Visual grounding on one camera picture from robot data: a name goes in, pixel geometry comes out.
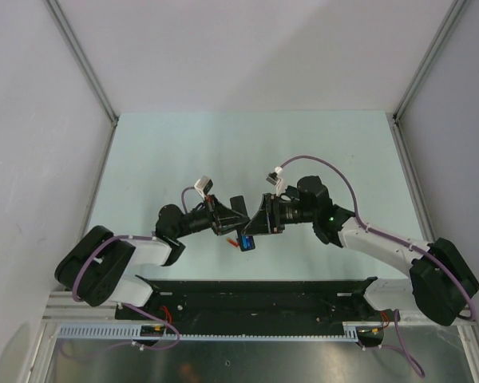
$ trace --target orange wire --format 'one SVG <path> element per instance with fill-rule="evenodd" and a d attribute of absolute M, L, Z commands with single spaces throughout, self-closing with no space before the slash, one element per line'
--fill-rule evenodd
<path fill-rule="evenodd" d="M 160 309 L 165 313 L 165 321 L 172 324 L 172 315 L 170 314 L 170 311 L 168 311 L 167 306 L 162 306 Z"/>
<path fill-rule="evenodd" d="M 383 311 L 380 311 L 380 315 L 382 316 L 382 321 L 386 322 L 386 325 L 385 324 L 383 325 L 383 329 L 386 329 L 390 324 L 389 316 L 385 314 Z"/>

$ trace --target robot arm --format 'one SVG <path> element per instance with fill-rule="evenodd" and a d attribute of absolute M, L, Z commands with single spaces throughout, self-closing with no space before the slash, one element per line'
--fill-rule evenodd
<path fill-rule="evenodd" d="M 263 196 L 258 212 L 242 231 L 244 235 L 280 234 L 287 224 L 312 223 L 323 243 L 360 251 L 407 275 L 418 309 L 443 326 L 454 321 L 466 301 L 446 272 L 422 253 L 429 253 L 445 265 L 468 296 L 473 297 L 479 290 L 478 281 L 450 241 L 408 239 L 362 224 L 355 213 L 332 203 L 327 187 L 317 176 L 303 177 L 296 188 L 288 186 L 279 193 L 277 188 L 276 194 Z"/>
<path fill-rule="evenodd" d="M 296 188 L 285 187 L 276 173 L 270 174 L 269 180 L 276 186 L 276 193 L 263 195 L 252 220 L 247 216 L 243 197 L 232 198 L 232 208 L 228 208 L 214 195 L 208 195 L 210 185 L 200 185 L 198 191 L 204 201 L 187 214 L 173 204 L 162 207 L 153 237 L 114 237 L 117 241 L 100 249 L 113 233 L 95 227 L 65 257 L 55 277 L 73 289 L 78 274 L 85 270 L 77 283 L 77 294 L 91 306 L 106 300 L 143 306 L 156 292 L 156 286 L 138 275 L 126 275 L 127 267 L 172 265 L 184 250 L 178 240 L 181 237 L 209 228 L 216 235 L 236 231 L 241 250 L 249 251 L 255 248 L 254 235 L 281 234 L 288 224 L 311 223 L 324 244 L 361 251 L 410 277 L 417 307 L 443 326 L 449 326 L 461 313 L 466 300 L 450 275 L 422 253 L 430 253 L 445 265 L 468 296 L 473 297 L 479 290 L 472 271 L 450 241 L 428 243 L 362 225 L 355 213 L 332 203 L 327 187 L 317 176 L 303 177 Z"/>

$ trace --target white panel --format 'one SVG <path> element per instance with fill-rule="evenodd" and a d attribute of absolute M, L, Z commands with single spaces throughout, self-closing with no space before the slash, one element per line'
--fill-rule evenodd
<path fill-rule="evenodd" d="M 42 1 L 0 2 L 0 382 L 32 346 L 109 130 Z"/>
<path fill-rule="evenodd" d="M 91 225 L 116 234 L 150 235 L 158 211 L 180 206 L 183 188 L 202 175 L 229 205 L 244 195 L 252 217 L 275 166 L 298 154 L 321 156 L 342 169 L 358 194 L 364 219 L 421 238 L 385 113 L 153 113 L 121 115 L 101 181 Z M 335 203 L 351 208 L 343 182 L 321 164 L 300 160 L 283 177 L 320 175 Z M 186 195 L 188 207 L 201 198 Z M 170 267 L 144 267 L 149 278 L 319 280 L 379 276 L 404 278 L 395 269 L 315 237 L 310 224 L 288 226 L 281 235 L 255 237 L 256 249 L 240 252 L 211 230 L 181 239 L 187 247 Z"/>
<path fill-rule="evenodd" d="M 452 0 L 62 0 L 124 112 L 383 109 Z"/>
<path fill-rule="evenodd" d="M 457 244 L 479 279 L 479 0 L 402 124 L 435 231 Z M 479 294 L 474 301 L 479 311 Z"/>

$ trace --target metal frame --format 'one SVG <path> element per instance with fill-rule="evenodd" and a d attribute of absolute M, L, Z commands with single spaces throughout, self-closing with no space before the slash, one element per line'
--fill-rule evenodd
<path fill-rule="evenodd" d="M 446 42 L 449 40 L 449 37 L 456 28 L 461 16 L 468 8 L 470 1 L 471 0 L 454 0 L 453 4 L 449 8 L 447 15 L 441 22 L 438 32 L 435 34 L 433 41 L 431 42 L 430 47 L 422 58 L 422 61 L 417 68 L 417 72 L 414 74 L 414 77 L 406 89 L 403 98 L 394 111 L 394 118 L 396 121 L 401 120 L 402 115 L 408 109 L 409 103 L 414 99 L 422 82 L 426 79 L 428 73 L 433 67 L 433 64 L 437 60 L 438 54 L 443 50 Z"/>
<path fill-rule="evenodd" d="M 64 38 L 69 50 L 74 56 L 74 59 L 78 63 L 78 66 L 81 69 L 81 72 L 85 79 L 87 80 L 90 88 L 93 90 L 97 99 L 99 100 L 101 107 L 105 111 L 106 115 L 110 119 L 110 122 L 115 125 L 117 124 L 118 116 L 113 111 L 112 105 L 108 97 L 106 96 L 101 83 L 97 79 L 96 73 L 94 72 L 93 67 L 91 66 L 89 59 L 85 55 L 85 52 L 81 48 L 80 42 L 78 41 L 76 35 L 69 24 L 67 17 L 65 16 L 62 8 L 57 0 L 44 0 L 46 7 L 48 8 L 49 13 L 51 14 L 55 24 L 58 27 L 62 37 Z"/>

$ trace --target cable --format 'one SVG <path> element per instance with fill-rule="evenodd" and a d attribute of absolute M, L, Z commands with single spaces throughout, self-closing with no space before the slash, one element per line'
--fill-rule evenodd
<path fill-rule="evenodd" d="M 354 209 L 354 213 L 355 213 L 355 219 L 357 220 L 360 227 L 362 229 L 364 229 L 365 231 L 370 231 L 371 233 L 376 234 L 380 237 L 383 237 L 383 238 L 388 239 L 390 241 L 396 242 L 400 245 L 403 245 L 404 247 L 408 247 L 411 250 L 415 250 L 417 253 L 419 253 L 421 255 L 424 255 L 428 260 L 430 260 L 435 265 L 437 265 L 445 273 L 445 275 L 447 275 L 447 277 L 452 281 L 452 283 L 460 291 L 461 295 L 463 296 L 463 298 L 465 299 L 465 301 L 469 305 L 470 317 L 468 317 L 468 320 L 470 320 L 470 321 L 476 321 L 477 320 L 477 310 L 475 309 L 475 305 L 473 304 L 473 301 L 470 298 L 469 294 L 466 292 L 465 288 L 457 280 L 457 278 L 454 276 L 454 274 L 451 273 L 450 270 L 442 262 L 440 262 L 438 259 L 436 259 L 434 256 L 432 256 L 426 250 L 421 249 L 420 247 L 417 247 L 417 246 L 412 246 L 412 244 L 410 242 L 405 241 L 404 239 L 400 239 L 398 237 L 395 237 L 393 235 L 390 235 L 388 233 L 385 233 L 384 231 L 380 231 L 380 230 L 374 229 L 372 227 L 368 227 L 362 221 L 362 219 L 360 218 L 360 214 L 358 213 L 358 201 L 357 201 L 357 196 L 354 193 L 353 187 L 351 186 L 350 181 L 348 181 L 346 176 L 340 170 L 338 170 L 334 165 L 332 165 L 331 163 L 329 163 L 325 160 L 322 160 L 318 157 L 303 155 L 303 156 L 295 156 L 295 157 L 290 158 L 289 160 L 284 162 L 282 165 L 280 165 L 280 167 L 282 169 L 284 169 L 291 162 L 296 161 L 296 160 L 300 160 L 300 159 L 308 159 L 308 160 L 317 161 L 317 162 L 319 162 L 323 165 L 326 165 L 327 167 L 332 169 L 335 173 L 337 173 L 337 175 L 342 178 L 342 180 L 344 181 L 344 183 L 346 184 L 346 186 L 350 190 L 351 198 L 353 199 L 353 209 Z"/>
<path fill-rule="evenodd" d="M 382 323 L 382 329 L 386 329 L 390 325 L 390 319 L 387 314 L 385 314 L 383 311 L 380 311 L 380 315 L 382 316 L 382 321 L 386 322 L 386 325 Z"/>
<path fill-rule="evenodd" d="M 184 210 L 184 213 L 187 214 L 188 213 L 188 209 L 186 208 L 186 203 L 184 202 L 184 194 L 188 191 L 188 190 L 193 190 L 195 189 L 195 187 L 193 186 L 188 186 L 187 188 L 184 188 L 183 191 L 181 192 L 181 204 L 183 205 L 183 210 Z"/>
<path fill-rule="evenodd" d="M 412 369 L 415 371 L 415 373 L 420 377 L 421 379 L 424 379 L 426 377 L 426 373 L 424 372 L 424 369 L 422 366 L 419 364 L 419 362 L 412 357 L 408 349 L 406 348 L 406 343 L 402 338 L 401 331 L 399 329 L 399 310 L 394 311 L 394 325 L 396 328 L 396 334 L 399 339 L 399 343 L 401 344 L 401 348 L 395 346 L 395 345 L 376 345 L 373 347 L 365 347 L 360 341 L 358 341 L 358 345 L 362 347 L 362 350 L 374 350 L 374 349 L 391 349 L 392 351 L 395 351 L 396 353 L 400 353 L 403 357 L 406 358 L 408 363 L 410 363 L 410 366 Z"/>
<path fill-rule="evenodd" d="M 294 156 L 294 157 L 290 158 L 289 160 L 287 160 L 283 164 L 281 164 L 280 167 L 282 169 L 284 169 L 291 162 L 296 161 L 296 160 L 300 160 L 300 159 L 307 159 L 307 160 L 313 160 L 313 161 L 319 162 L 319 163 L 329 167 L 330 169 L 332 169 L 335 173 L 337 173 L 337 175 L 339 177 L 341 177 L 341 179 L 346 184 L 348 190 L 350 191 L 351 198 L 353 199 L 353 209 L 354 209 L 354 213 L 355 213 L 355 219 L 356 219 L 358 225 L 360 225 L 360 227 L 362 229 L 364 229 L 365 231 L 370 231 L 373 234 L 376 234 L 380 237 L 383 237 L 383 238 L 388 239 L 392 242 L 395 242 L 395 243 L 398 243 L 398 244 L 403 245 L 405 247 L 408 247 L 411 251 L 415 250 L 417 253 L 419 253 L 421 255 L 424 255 L 427 259 L 429 259 L 431 262 L 433 262 L 435 265 L 437 265 L 445 273 L 445 275 L 447 275 L 447 277 L 449 277 L 449 279 L 453 282 L 455 287 L 460 291 L 461 295 L 463 296 L 463 298 L 465 299 L 465 301 L 469 305 L 470 317 L 463 317 L 463 318 L 468 319 L 470 321 L 477 320 L 477 311 L 475 309 L 475 305 L 473 304 L 473 301 L 470 298 L 469 294 L 466 292 L 465 288 L 463 288 L 463 286 L 457 280 L 457 278 L 454 276 L 454 274 L 451 273 L 450 270 L 442 262 L 440 262 L 438 259 L 436 259 L 434 256 L 432 256 L 428 251 L 426 251 L 424 249 L 421 249 L 420 247 L 413 246 L 412 243 L 410 243 L 408 241 L 405 241 L 404 239 L 400 239 L 398 237 L 390 235 L 388 233 L 385 233 L 384 231 L 380 231 L 380 230 L 374 229 L 372 227 L 368 227 L 362 221 L 362 219 L 360 218 L 360 214 L 358 212 L 358 201 L 357 201 L 357 196 L 354 193 L 353 187 L 351 186 L 351 183 L 350 183 L 350 181 L 348 181 L 346 176 L 340 170 L 338 170 L 334 165 L 332 165 L 328 161 L 322 160 L 322 159 L 320 159 L 318 157 L 315 157 L 315 156 L 302 155 L 302 156 Z M 396 333 L 398 334 L 399 342 L 401 343 L 401 349 L 399 349 L 398 347 L 393 346 L 393 345 L 385 345 L 385 346 L 382 346 L 382 348 L 392 349 L 393 351 L 396 351 L 398 353 L 403 353 L 405 355 L 406 359 L 408 360 L 408 362 L 410 363 L 410 365 L 412 366 L 412 368 L 414 369 L 415 373 L 419 377 L 424 377 L 425 376 L 424 370 L 418 364 L 418 362 L 414 359 L 414 357 L 412 357 L 410 355 L 410 353 L 408 352 L 408 349 L 406 348 L 406 344 L 405 344 L 404 340 L 402 339 L 402 336 L 399 332 L 398 317 L 399 317 L 399 310 L 395 310 L 394 324 L 395 324 L 395 328 L 396 328 Z"/>
<path fill-rule="evenodd" d="M 152 237 L 144 237 L 144 236 L 141 236 L 141 235 L 115 235 L 111 238 L 108 238 L 107 240 L 105 240 L 101 245 L 99 245 L 93 252 L 92 254 L 85 260 L 83 266 L 81 267 L 80 271 L 78 271 L 78 274 L 77 274 L 77 277 L 74 279 L 74 284 L 73 284 L 73 289 L 71 291 L 71 294 L 73 296 L 73 300 L 75 302 L 82 302 L 83 299 L 80 299 L 80 297 L 78 297 L 77 295 L 77 291 L 78 291 L 78 287 L 80 285 L 80 282 L 81 282 L 81 279 L 83 278 L 83 275 L 85 274 L 85 272 L 87 271 L 87 269 L 89 268 L 90 264 L 92 263 L 92 261 L 110 244 L 110 243 L 113 243 L 115 241 L 118 241 L 119 239 L 139 239 L 139 240 L 152 240 Z M 150 313 L 147 313 L 145 311 L 143 311 L 142 309 L 140 309 L 139 307 L 135 307 L 133 305 L 130 305 L 129 303 L 123 303 L 123 306 L 124 307 L 128 307 L 130 310 L 133 310 L 133 311 L 136 311 L 138 314 L 141 314 L 143 316 L 145 316 L 146 318 L 149 318 L 149 319 L 152 319 L 153 321 L 157 321 L 157 322 L 161 322 L 165 325 L 166 328 L 169 328 L 170 330 L 172 330 L 172 332 L 176 335 L 176 340 L 169 344 L 169 345 L 164 345 L 164 346 L 161 346 L 161 347 L 152 347 L 152 346 L 149 346 L 149 345 L 140 345 L 140 348 L 141 349 L 153 349 L 153 350 L 162 350 L 162 349 L 171 349 L 172 347 L 174 347 L 175 345 L 177 345 L 179 342 L 180 342 L 180 339 L 181 339 L 181 334 L 180 332 L 177 330 L 176 327 L 174 327 L 171 323 L 167 322 L 167 321 L 164 321 L 163 319 L 160 319 L 158 317 L 155 317 L 154 315 L 151 315 Z M 122 345 L 127 345 L 127 344 L 131 344 L 131 342 L 120 342 L 120 343 L 117 343 L 115 345 L 111 345 L 107 348 L 105 348 L 103 351 L 106 351 L 108 349 L 114 349 L 116 347 L 119 347 L 119 346 L 122 346 Z"/>

